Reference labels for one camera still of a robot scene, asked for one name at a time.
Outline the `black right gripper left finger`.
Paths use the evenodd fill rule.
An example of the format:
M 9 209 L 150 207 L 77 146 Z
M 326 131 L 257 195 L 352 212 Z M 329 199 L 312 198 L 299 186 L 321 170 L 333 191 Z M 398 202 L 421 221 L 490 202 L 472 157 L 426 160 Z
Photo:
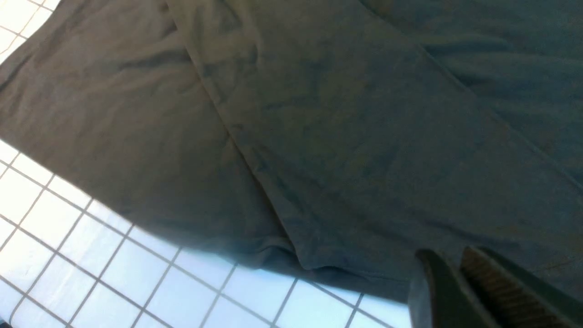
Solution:
M 408 308 L 413 328 L 499 328 L 460 270 L 429 249 L 415 253 Z

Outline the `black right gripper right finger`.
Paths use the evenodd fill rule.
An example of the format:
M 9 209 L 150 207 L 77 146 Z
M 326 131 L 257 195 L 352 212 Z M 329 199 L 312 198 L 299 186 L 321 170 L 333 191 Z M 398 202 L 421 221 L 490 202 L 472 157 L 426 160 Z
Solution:
M 504 256 L 483 247 L 463 251 L 462 274 L 504 328 L 580 328 L 582 304 Z

